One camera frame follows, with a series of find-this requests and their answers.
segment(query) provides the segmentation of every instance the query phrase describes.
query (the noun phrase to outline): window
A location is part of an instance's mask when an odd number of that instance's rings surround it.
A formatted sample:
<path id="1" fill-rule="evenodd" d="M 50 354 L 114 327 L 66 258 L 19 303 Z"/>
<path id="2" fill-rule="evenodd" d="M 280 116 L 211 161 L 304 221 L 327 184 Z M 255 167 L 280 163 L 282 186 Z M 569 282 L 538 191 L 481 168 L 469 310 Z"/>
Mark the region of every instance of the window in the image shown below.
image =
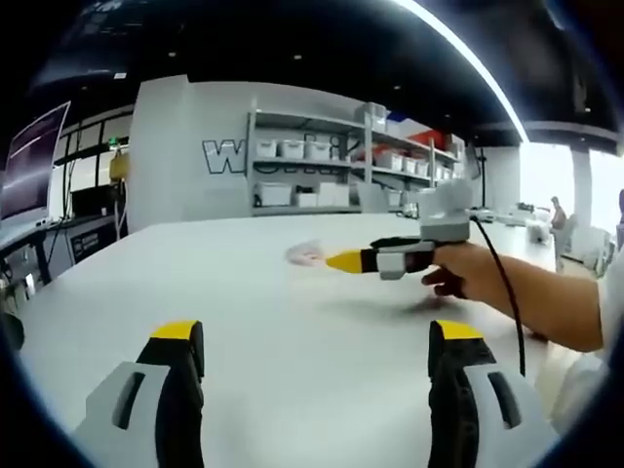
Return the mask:
<path id="1" fill-rule="evenodd" d="M 574 167 L 569 146 L 523 143 L 520 146 L 520 200 L 552 208 L 559 197 L 565 213 L 574 213 Z"/>
<path id="2" fill-rule="evenodd" d="M 592 226 L 615 235 L 622 214 L 620 190 L 624 188 L 624 160 L 612 154 L 590 150 L 592 168 Z"/>

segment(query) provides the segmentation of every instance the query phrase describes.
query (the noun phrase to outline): black cable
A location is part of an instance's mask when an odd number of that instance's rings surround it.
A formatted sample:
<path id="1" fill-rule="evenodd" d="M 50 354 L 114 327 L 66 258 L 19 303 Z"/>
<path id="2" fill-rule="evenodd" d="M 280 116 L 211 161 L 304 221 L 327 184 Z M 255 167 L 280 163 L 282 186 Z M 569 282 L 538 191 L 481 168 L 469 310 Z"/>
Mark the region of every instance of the black cable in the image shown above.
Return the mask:
<path id="1" fill-rule="evenodd" d="M 509 301 L 511 302 L 511 308 L 514 312 L 514 320 L 516 321 L 516 334 L 518 335 L 518 352 L 520 353 L 520 374 L 522 376 L 525 375 L 527 369 L 527 356 L 525 352 L 525 335 L 523 334 L 523 323 L 520 320 L 520 308 L 518 307 L 518 301 L 516 300 L 516 294 L 514 293 L 514 289 L 511 286 L 511 282 L 509 281 L 509 277 L 507 276 L 507 272 L 503 267 L 502 262 L 500 261 L 500 257 L 498 253 L 496 253 L 496 249 L 491 243 L 491 240 L 486 233 L 486 230 L 481 225 L 479 220 L 475 216 L 470 217 L 471 220 L 475 221 L 479 230 L 486 239 L 487 247 L 494 257 L 494 261 L 496 262 L 496 266 L 498 267 L 498 271 L 500 272 L 500 276 L 503 279 L 503 283 L 505 284 L 505 288 L 507 289 L 507 293 L 509 294 Z"/>
<path id="2" fill-rule="evenodd" d="M 67 192 L 65 193 L 65 186 L 63 185 L 63 195 L 64 195 L 64 205 L 65 205 L 65 213 L 63 213 L 62 218 L 58 222 L 57 232 L 55 232 L 55 237 L 52 240 L 52 246 L 50 247 L 50 253 L 48 254 L 48 259 L 46 260 L 46 264 L 50 265 L 50 260 L 52 260 L 52 254 L 55 251 L 55 245 L 57 244 L 57 238 L 59 237 L 60 229 L 62 228 L 62 223 L 67 219 L 67 215 L 69 213 L 69 196 L 71 195 L 71 178 L 74 174 L 74 168 L 76 167 L 76 160 L 71 162 L 71 168 L 69 169 L 69 177 L 67 182 Z"/>

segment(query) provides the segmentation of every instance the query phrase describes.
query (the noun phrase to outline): white sleeve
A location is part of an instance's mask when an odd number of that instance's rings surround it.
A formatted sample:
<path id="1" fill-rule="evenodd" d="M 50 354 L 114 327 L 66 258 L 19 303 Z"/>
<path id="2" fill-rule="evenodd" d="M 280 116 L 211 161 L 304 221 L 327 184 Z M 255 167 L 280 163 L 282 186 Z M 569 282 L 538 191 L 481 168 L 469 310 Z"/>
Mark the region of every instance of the white sleeve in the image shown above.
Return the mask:
<path id="1" fill-rule="evenodd" d="M 624 249 L 598 281 L 604 349 L 610 350 L 624 318 Z"/>

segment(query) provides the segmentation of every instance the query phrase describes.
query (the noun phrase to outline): metal shelving unit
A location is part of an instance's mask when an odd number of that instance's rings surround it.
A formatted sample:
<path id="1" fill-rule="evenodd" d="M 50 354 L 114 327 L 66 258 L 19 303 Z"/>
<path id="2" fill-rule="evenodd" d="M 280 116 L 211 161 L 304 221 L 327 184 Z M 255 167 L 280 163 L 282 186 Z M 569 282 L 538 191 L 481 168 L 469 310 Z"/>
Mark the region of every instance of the metal shelving unit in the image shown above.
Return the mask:
<path id="1" fill-rule="evenodd" d="M 314 161 L 308 159 L 284 159 L 276 158 L 255 158 L 255 131 L 256 129 L 292 130 L 306 133 L 318 133 L 341 137 L 339 147 L 340 160 Z M 346 160 L 348 139 L 356 138 L 364 146 L 365 161 L 350 162 Z M 435 148 L 433 139 L 429 145 L 422 144 L 398 136 L 391 136 L 384 132 L 375 131 L 369 123 L 352 122 L 331 117 L 324 117 L 309 114 L 297 114 L 288 112 L 275 112 L 256 110 L 249 113 L 247 128 L 247 181 L 251 196 L 250 203 L 254 201 L 255 176 L 254 167 L 308 167 L 344 170 L 344 176 L 349 173 L 363 176 L 364 183 L 372 184 L 374 175 L 394 176 L 408 183 L 418 183 L 427 187 L 434 187 L 436 184 L 435 171 L 431 171 L 430 176 L 413 175 L 401 171 L 392 171 L 372 164 L 372 146 L 374 143 L 385 143 L 397 149 L 407 151 L 417 151 L 428 156 L 430 167 L 435 168 L 436 160 L 444 160 L 447 163 L 457 163 L 458 159 L 452 153 Z M 260 207 L 253 208 L 253 215 L 311 215 L 322 213 L 359 213 L 360 207 Z"/>

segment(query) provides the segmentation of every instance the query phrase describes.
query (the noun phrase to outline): monitor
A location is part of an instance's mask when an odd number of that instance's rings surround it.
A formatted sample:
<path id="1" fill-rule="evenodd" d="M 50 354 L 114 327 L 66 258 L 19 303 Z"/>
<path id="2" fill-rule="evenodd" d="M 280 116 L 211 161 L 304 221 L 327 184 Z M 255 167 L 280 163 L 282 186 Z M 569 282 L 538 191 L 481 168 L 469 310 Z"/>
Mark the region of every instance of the monitor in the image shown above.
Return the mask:
<path id="1" fill-rule="evenodd" d="M 48 217 L 55 150 L 69 102 L 47 112 L 11 141 L 0 193 L 2 227 Z"/>

